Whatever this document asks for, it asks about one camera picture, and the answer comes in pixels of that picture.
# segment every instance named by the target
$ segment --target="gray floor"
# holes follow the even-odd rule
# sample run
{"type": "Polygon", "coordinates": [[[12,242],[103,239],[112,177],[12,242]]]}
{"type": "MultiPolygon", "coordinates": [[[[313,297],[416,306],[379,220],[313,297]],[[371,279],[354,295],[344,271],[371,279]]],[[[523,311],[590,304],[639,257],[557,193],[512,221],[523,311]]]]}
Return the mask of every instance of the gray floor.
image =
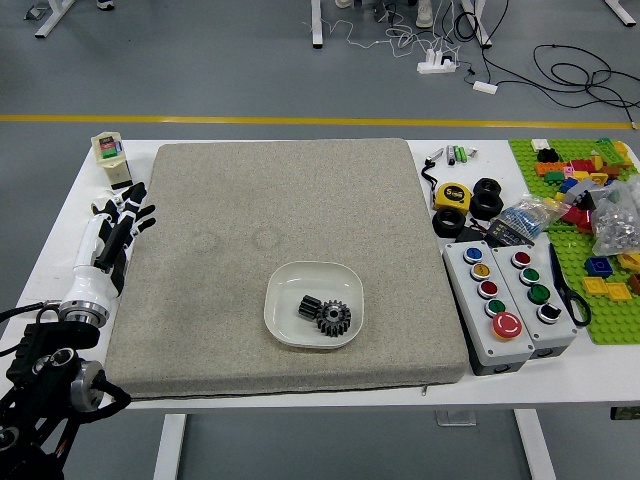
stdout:
{"type": "MultiPolygon", "coordinates": [[[[640,19],[640,3],[622,3],[640,19]]],[[[303,24],[308,0],[120,1],[113,12],[77,0],[45,40],[33,37],[40,24],[22,20],[31,4],[0,0],[0,309],[17,302],[89,138],[104,130],[125,139],[608,136],[640,152],[640,133],[618,128],[8,121],[13,114],[626,121],[620,109],[565,109],[523,86],[479,94],[463,81],[466,67],[453,75],[418,75],[423,55],[417,47],[401,59],[386,45],[363,50],[346,43],[345,25],[330,38],[325,25],[325,47],[314,50],[303,24]]],[[[331,0],[323,5],[328,21],[355,24],[352,40],[383,39],[370,13],[338,10],[331,0]]],[[[489,28],[503,8],[504,0],[488,2],[483,20],[489,28]]],[[[406,2],[398,9],[411,23],[415,13],[406,2]]],[[[512,1],[494,41],[492,61],[539,81],[532,51],[541,43],[580,46],[614,70],[640,76],[633,61],[640,27],[624,28],[600,0],[512,1]]],[[[473,64],[472,79],[486,81],[479,52],[476,43],[463,44],[460,59],[473,64]]],[[[544,56],[548,62],[580,58],[544,56]]],[[[589,71],[600,68],[584,63],[589,71]]],[[[510,78],[492,72],[494,82],[510,78]]],[[[611,85],[638,100],[638,83],[611,85]]],[[[632,115],[640,118],[637,108],[632,115]]],[[[640,469],[635,422],[613,423],[606,408],[541,410],[540,418],[558,478],[633,478],[640,469]]],[[[480,412],[479,421],[476,429],[447,431],[435,426],[432,413],[414,410],[216,413],[189,422],[180,478],[528,478],[512,414],[480,412]]],[[[67,478],[151,478],[161,426],[160,415],[125,413],[83,429],[67,478]]]]}

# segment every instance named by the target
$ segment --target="gray felt pad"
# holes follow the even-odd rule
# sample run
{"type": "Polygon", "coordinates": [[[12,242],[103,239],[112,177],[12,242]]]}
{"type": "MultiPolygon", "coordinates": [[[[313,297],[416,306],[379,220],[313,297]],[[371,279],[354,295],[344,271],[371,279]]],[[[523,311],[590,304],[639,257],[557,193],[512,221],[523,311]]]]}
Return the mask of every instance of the gray felt pad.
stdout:
{"type": "Polygon", "coordinates": [[[163,146],[109,379],[137,399],[458,381],[467,350],[419,182],[397,139],[163,146]],[[269,278],[297,260],[362,279],[351,343],[299,349],[267,330],[269,278]]]}

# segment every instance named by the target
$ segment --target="shoe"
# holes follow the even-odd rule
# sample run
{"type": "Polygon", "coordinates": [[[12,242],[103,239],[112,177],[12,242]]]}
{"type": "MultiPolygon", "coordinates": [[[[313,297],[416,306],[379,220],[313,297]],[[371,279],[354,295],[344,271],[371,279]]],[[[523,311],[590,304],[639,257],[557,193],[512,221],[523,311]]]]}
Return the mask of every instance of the shoe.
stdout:
{"type": "Polygon", "coordinates": [[[115,5],[113,4],[113,0],[96,0],[96,5],[98,5],[98,8],[100,10],[104,10],[104,11],[108,11],[108,10],[113,10],[115,8],[115,5]]]}
{"type": "Polygon", "coordinates": [[[418,0],[418,18],[416,18],[418,28],[433,27],[433,9],[431,0],[418,0]]]}

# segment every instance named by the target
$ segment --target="spur gear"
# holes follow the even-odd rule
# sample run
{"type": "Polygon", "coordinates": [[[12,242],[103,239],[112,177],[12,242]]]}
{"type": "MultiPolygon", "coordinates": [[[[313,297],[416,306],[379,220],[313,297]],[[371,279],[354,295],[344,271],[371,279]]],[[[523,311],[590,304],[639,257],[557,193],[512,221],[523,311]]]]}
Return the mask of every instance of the spur gear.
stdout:
{"type": "Polygon", "coordinates": [[[302,302],[298,307],[298,313],[309,320],[315,320],[322,309],[322,301],[310,295],[302,297],[302,302]]]}
{"type": "Polygon", "coordinates": [[[337,300],[324,302],[316,315],[318,328],[328,337],[344,334],[351,326],[351,310],[337,300]]]}

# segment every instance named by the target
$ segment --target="green lego baseplate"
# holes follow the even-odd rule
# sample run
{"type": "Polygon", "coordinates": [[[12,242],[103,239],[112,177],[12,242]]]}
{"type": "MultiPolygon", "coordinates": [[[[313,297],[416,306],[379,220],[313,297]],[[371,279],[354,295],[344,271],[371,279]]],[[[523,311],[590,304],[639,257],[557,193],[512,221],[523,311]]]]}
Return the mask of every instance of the green lego baseplate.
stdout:
{"type": "MultiPolygon", "coordinates": [[[[529,191],[534,195],[553,198],[558,192],[557,185],[545,183],[544,178],[535,172],[537,154],[533,151],[531,140],[509,140],[518,166],[522,171],[529,191]]],[[[588,159],[591,151],[597,150],[596,140],[549,140],[549,145],[558,152],[563,161],[573,159],[588,159]]],[[[618,180],[627,180],[631,174],[638,173],[635,167],[621,170],[618,180]]],[[[592,235],[580,233],[573,225],[557,221],[547,229],[547,234],[553,243],[562,272],[569,286],[585,298],[592,311],[591,324],[587,327],[591,339],[598,345],[629,345],[640,344],[640,295],[631,293],[632,299],[614,302],[607,296],[589,295],[585,291],[582,279],[588,276],[584,263],[593,253],[595,238],[592,235]]],[[[613,275],[606,279],[607,283],[621,282],[627,284],[632,273],[620,266],[618,259],[609,257],[613,267],[613,275]]]]}

